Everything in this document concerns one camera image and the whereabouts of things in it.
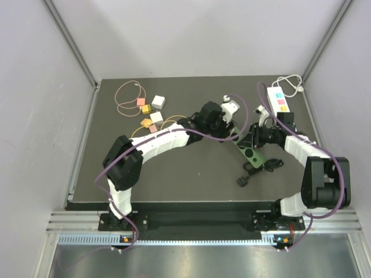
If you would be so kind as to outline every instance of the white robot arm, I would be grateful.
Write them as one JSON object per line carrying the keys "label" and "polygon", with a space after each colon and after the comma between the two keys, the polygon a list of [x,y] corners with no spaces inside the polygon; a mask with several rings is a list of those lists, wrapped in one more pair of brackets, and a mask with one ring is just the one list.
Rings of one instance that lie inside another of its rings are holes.
{"label": "white robot arm", "polygon": [[[260,120],[251,126],[248,134],[251,145],[261,148],[264,144],[278,144],[293,155],[304,166],[301,191],[291,197],[277,200],[274,214],[279,217],[300,217],[303,213],[326,211],[337,204],[340,197],[339,172],[331,158],[315,147],[303,133],[298,133],[292,112],[278,112],[277,118],[301,139],[290,135],[279,125],[265,125],[268,112],[260,106],[256,109]],[[344,176],[345,194],[341,207],[349,205],[351,200],[350,170],[346,158],[337,158]]]}
{"label": "white robot arm", "polygon": [[[121,220],[123,218],[121,214],[128,215],[132,212],[130,203],[132,187],[138,181],[141,166],[146,161],[173,148],[184,147],[203,139],[203,136],[193,132],[171,132],[172,130],[195,130],[217,138],[230,136],[235,126],[232,117],[239,109],[239,105],[227,96],[223,100],[224,103],[222,105],[210,101],[202,107],[200,112],[196,112],[192,117],[180,119],[167,129],[160,130],[154,134],[131,139],[128,139],[126,136],[117,138],[103,161],[105,168],[128,148],[155,137],[151,142],[135,148],[128,157],[122,159],[107,172],[106,176],[110,186],[110,195],[112,196],[110,211],[114,217]],[[112,203],[115,204],[121,214],[117,212]]]}

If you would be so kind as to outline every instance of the white wall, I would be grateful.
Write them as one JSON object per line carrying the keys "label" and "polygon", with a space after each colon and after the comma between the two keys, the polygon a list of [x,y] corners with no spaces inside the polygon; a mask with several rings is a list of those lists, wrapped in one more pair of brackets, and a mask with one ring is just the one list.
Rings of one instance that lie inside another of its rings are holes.
{"label": "white wall", "polygon": [[0,277],[31,277],[92,87],[42,1],[2,1],[0,37]]}
{"label": "white wall", "polygon": [[53,0],[96,79],[302,74],[343,0]]}
{"label": "white wall", "polygon": [[352,201],[371,244],[371,11],[354,1],[307,90],[325,144],[351,163]]}

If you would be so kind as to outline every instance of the metal frame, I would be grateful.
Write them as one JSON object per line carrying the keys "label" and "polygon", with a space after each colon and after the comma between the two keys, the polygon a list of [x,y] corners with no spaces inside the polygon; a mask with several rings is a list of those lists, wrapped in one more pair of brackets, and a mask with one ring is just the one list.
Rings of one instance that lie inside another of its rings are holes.
{"label": "metal frame", "polygon": [[304,83],[308,80],[310,74],[312,73],[313,69],[317,65],[318,60],[321,58],[321,55],[323,54],[323,52],[327,48],[330,40],[334,36],[334,34],[335,34],[336,30],[338,29],[341,21],[343,20],[343,18],[345,17],[347,12],[349,11],[349,8],[353,4],[353,2],[354,2],[354,0],[344,0],[344,2],[341,4],[339,10],[337,11],[337,13],[335,15],[335,18],[331,22],[330,27],[326,31],[324,37],[322,38],[322,40],[319,43],[316,51],[314,52],[314,55],[313,55],[311,61],[309,62],[309,65],[307,66],[307,68],[305,69],[305,71],[303,73],[303,82]]}
{"label": "metal frame", "polygon": [[371,253],[365,235],[363,233],[350,233],[348,237],[362,278],[371,277]]}
{"label": "metal frame", "polygon": [[[75,158],[75,163],[72,169],[71,177],[68,184],[68,193],[66,194],[65,203],[72,200],[75,185],[77,182],[78,171],[82,161],[83,151],[85,149],[86,139],[90,129],[90,124],[92,121],[93,111],[97,101],[97,94],[99,91],[99,84],[95,80],[93,74],[91,73],[88,65],[86,64],[81,52],[79,51],[75,41],[73,40],[71,34],[69,33],[66,25],[64,24],[61,16],[59,15],[52,0],[42,0],[50,16],[56,23],[58,29],[61,32],[62,37],[66,41],[68,47],[71,49],[74,57],[81,66],[83,72],[85,73],[89,82],[94,86],[95,90],[92,94],[90,100],[89,108],[86,114],[85,123],[82,129],[81,138],[79,141],[79,146]],[[333,19],[330,27],[328,28],[326,34],[322,38],[319,46],[317,47],[313,58],[311,59],[309,65],[304,71],[303,81],[305,82],[313,69],[317,65],[322,53],[328,46],[331,38],[339,27],[342,19],[348,12],[353,0],[344,0],[337,11],[335,18]],[[318,143],[324,146],[322,139],[322,134],[318,128],[317,120],[313,113],[312,104],[306,93],[304,93],[304,100],[307,106],[312,125],[315,130]],[[56,252],[56,246],[59,242],[62,243],[63,240],[76,239],[80,240],[79,244],[84,244],[84,238],[96,238],[97,241],[102,244],[102,240],[117,238],[118,234],[116,232],[98,232],[97,227],[99,224],[99,213],[104,211],[55,211],[52,213],[48,228],[46,231],[46,238],[43,246],[42,256],[40,257],[39,264],[36,268],[34,277],[48,277],[52,261]],[[304,223],[308,225],[309,219],[304,218]],[[270,238],[272,234],[288,233],[285,231],[277,232],[262,232],[263,242],[257,241],[202,241],[202,242],[159,242],[159,241],[146,241],[138,242],[140,245],[172,245],[172,244],[188,244],[188,245],[271,245]],[[335,215],[327,218],[325,220],[315,220],[310,233],[325,234],[325,233],[343,233],[347,234],[350,240],[350,245],[354,253],[355,261],[358,265],[359,271],[362,277],[371,277],[371,253],[367,245],[365,236],[362,232],[362,227],[358,221],[358,217],[354,210],[340,210]],[[130,232],[120,232],[119,235],[131,235]]]}
{"label": "metal frame", "polygon": [[45,5],[46,9],[48,10],[50,16],[52,17],[52,19],[56,23],[57,28],[61,32],[62,37],[66,41],[68,47],[71,49],[73,55],[76,58],[76,61],[78,62],[78,64],[82,68],[82,70],[85,73],[87,79],[89,80],[89,82],[94,87],[96,87],[98,83],[95,80],[95,78],[94,78],[92,72],[90,71],[88,65],[86,64],[85,60],[83,59],[80,50],[78,49],[74,39],[72,38],[72,36],[71,36],[70,32],[68,31],[66,25],[64,24],[64,21],[62,20],[61,16],[59,15],[59,12],[56,9],[53,1],[52,0],[41,0],[41,1],[44,3],[44,5]]}
{"label": "metal frame", "polygon": [[[56,245],[100,245],[110,246],[125,245],[117,244],[118,237],[132,236],[132,232],[99,232],[97,230],[100,213],[105,211],[55,211],[53,212],[48,228],[47,238],[44,244],[44,250],[40,263],[37,267],[35,277],[48,277],[53,257],[56,252]],[[307,226],[309,218],[304,218]],[[274,235],[288,234],[289,231],[271,231],[261,232],[261,240],[199,240],[199,241],[161,241],[146,240],[138,241],[140,246],[271,246],[274,245],[272,238]],[[362,232],[361,224],[352,209],[338,211],[335,215],[323,219],[315,220],[309,234],[346,234],[349,237],[355,262],[359,268],[362,277],[371,277],[371,254]]]}
{"label": "metal frame", "polygon": [[74,192],[75,192],[75,187],[76,187],[77,178],[78,178],[78,174],[79,174],[79,169],[80,169],[80,166],[81,166],[81,163],[82,163],[83,152],[85,150],[86,141],[88,140],[90,125],[92,123],[94,109],[95,109],[95,105],[96,105],[97,99],[98,99],[97,96],[98,96],[99,88],[100,88],[100,83],[94,89],[94,92],[92,94],[92,98],[90,99],[88,110],[86,111],[85,121],[84,121],[84,124],[83,124],[83,127],[82,127],[82,132],[81,132],[81,135],[80,135],[79,145],[78,145],[78,148],[77,148],[77,153],[75,155],[75,162],[74,162],[74,165],[72,167],[72,173],[70,175],[70,180],[68,182],[68,191],[67,191],[64,203],[63,203],[63,207],[66,207],[67,202],[72,201],[72,199],[74,197]]}

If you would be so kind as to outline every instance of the white power strip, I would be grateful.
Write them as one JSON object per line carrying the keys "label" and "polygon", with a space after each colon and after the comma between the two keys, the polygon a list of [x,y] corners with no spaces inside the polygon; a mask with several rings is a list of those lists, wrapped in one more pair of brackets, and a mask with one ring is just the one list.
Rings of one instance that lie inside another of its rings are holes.
{"label": "white power strip", "polygon": [[276,117],[277,112],[290,112],[289,105],[281,87],[269,87],[267,88],[267,93],[269,106]]}

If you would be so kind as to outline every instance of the black work surface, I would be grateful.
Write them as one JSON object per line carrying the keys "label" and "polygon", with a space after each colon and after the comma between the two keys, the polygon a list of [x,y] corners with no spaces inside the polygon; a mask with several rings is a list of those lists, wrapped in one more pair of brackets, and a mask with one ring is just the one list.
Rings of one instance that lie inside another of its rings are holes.
{"label": "black work surface", "polygon": [[[258,121],[253,111],[260,105],[256,84],[263,81],[271,84],[277,76],[224,76],[192,78],[145,78],[137,79],[147,91],[147,103],[154,96],[165,96],[161,110],[164,120],[173,115],[191,116],[200,111],[208,101],[223,102],[223,95],[238,94],[249,107],[249,124]],[[140,127],[140,122],[149,115],[128,118],[117,112],[114,94],[121,84],[129,79],[103,80],[94,109],[92,124],[75,188],[74,202],[106,202],[107,195],[97,189],[94,179],[102,171],[102,161],[115,139],[128,137]],[[293,89],[281,82],[286,94]],[[139,88],[132,84],[120,91],[118,101],[130,101]],[[315,140],[314,130],[303,96],[287,98],[290,110],[295,113],[295,123],[300,131]],[[126,110],[128,114],[136,113]],[[243,105],[234,120],[241,128],[245,120]],[[136,136],[148,134],[142,129]],[[132,190],[132,201],[138,202],[182,202],[182,201],[226,201],[226,200],[276,200],[299,192],[304,168],[299,162],[277,145],[266,145],[260,149],[266,159],[282,159],[285,165],[273,173],[261,172],[249,179],[244,188],[236,180],[246,175],[242,165],[246,159],[232,142],[219,143],[203,139],[187,147],[173,149],[152,158],[143,165],[138,183]]]}

